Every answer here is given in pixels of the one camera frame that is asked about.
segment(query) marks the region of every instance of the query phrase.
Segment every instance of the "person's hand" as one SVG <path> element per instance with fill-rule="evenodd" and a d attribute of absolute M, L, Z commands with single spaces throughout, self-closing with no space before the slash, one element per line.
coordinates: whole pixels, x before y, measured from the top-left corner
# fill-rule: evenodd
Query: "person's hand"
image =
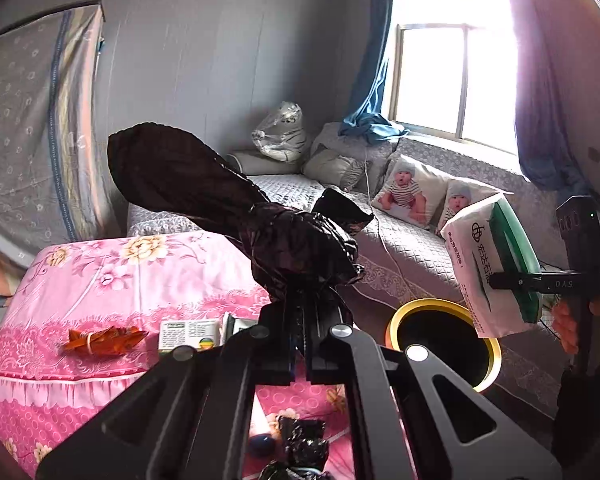
<path fill-rule="evenodd" d="M 594 316 L 600 316 L 600 298 L 589 303 L 589 310 Z M 554 315 L 552 327 L 560 336 L 560 343 L 567 354 L 578 353 L 578 324 L 569 313 L 569 307 L 566 301 L 560 302 L 551 310 Z"/>

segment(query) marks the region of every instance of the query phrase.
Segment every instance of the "window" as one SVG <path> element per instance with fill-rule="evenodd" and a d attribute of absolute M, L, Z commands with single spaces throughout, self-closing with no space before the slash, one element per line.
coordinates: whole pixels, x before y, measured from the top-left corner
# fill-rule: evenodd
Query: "window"
<path fill-rule="evenodd" d="M 509 0 L 396 0 L 394 16 L 389 117 L 413 131 L 517 153 Z"/>

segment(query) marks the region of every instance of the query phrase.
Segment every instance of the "baby photo pillow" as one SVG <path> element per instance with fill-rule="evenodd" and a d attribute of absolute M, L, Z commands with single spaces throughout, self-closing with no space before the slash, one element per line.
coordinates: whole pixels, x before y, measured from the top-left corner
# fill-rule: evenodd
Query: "baby photo pillow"
<path fill-rule="evenodd" d="M 471 178 L 462 178 L 460 176 L 450 177 L 445 196 L 445 205 L 442 209 L 442 215 L 440 215 L 436 234 L 440 234 L 440 231 L 442 231 L 446 222 L 453 218 L 458 211 L 470 204 L 475 204 L 476 202 L 480 202 L 480 200 L 493 196 L 496 193 L 503 193 L 505 196 L 513 195 L 513 193 L 503 191 L 497 187 L 489 186 L 489 184 Z"/>
<path fill-rule="evenodd" d="M 451 176 L 406 155 L 388 170 L 384 186 L 371 203 L 411 224 L 426 227 L 446 193 Z"/>

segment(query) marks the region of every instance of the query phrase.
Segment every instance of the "pink tablecloth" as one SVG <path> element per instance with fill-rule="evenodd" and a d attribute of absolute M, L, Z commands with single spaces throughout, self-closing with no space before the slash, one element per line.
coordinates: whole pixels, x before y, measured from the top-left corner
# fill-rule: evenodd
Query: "pink tablecloth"
<path fill-rule="evenodd" d="M 27 271 L 0 327 L 0 439 L 34 475 L 40 460 L 157 359 L 165 319 L 256 318 L 268 295 L 250 263 L 206 232 L 96 240 L 47 248 Z M 150 336 L 121 358 L 62 354 L 67 331 L 139 326 Z M 292 410 L 328 422 L 326 469 L 353 478 L 344 397 L 298 382 L 257 388 L 270 420 Z M 245 474 L 257 476 L 248 462 Z"/>

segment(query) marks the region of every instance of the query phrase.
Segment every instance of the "blue curtain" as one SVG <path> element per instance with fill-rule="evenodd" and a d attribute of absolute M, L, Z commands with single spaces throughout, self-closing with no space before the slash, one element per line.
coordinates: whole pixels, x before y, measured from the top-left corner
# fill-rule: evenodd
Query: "blue curtain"
<path fill-rule="evenodd" d="M 558 85 L 547 49 L 539 0 L 509 0 L 518 40 L 516 139 L 520 168 L 539 189 L 558 192 L 563 202 L 574 194 L 600 196 L 571 154 Z"/>
<path fill-rule="evenodd" d="M 384 56 L 391 28 L 394 0 L 371 0 L 369 36 L 360 72 L 351 89 L 347 116 L 339 135 L 365 136 L 368 142 L 399 136 L 403 127 L 382 117 L 382 94 L 386 79 Z"/>

